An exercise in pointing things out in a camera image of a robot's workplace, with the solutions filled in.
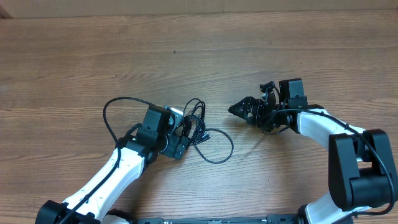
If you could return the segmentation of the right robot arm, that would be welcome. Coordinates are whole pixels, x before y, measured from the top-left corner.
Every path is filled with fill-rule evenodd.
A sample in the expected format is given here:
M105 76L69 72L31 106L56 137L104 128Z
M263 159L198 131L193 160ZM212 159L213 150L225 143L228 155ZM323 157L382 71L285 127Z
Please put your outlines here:
M228 111L265 134L291 129L328 151L328 192L294 215L268 215L266 223L353 223L381 216L397 203L397 171L387 133L366 130L308 103L300 78L260 85L262 96L243 98Z

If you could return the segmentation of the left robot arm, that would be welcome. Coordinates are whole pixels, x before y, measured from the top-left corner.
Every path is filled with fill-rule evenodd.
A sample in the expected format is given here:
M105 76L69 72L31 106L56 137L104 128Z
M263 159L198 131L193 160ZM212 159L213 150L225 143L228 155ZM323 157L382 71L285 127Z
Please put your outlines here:
M49 200L43 204L36 223L133 223L126 213L113 209L113 204L158 155L183 157L189 140L175 132L182 121L182 111L150 105L143 123L135 124L119 140L98 173L62 203Z

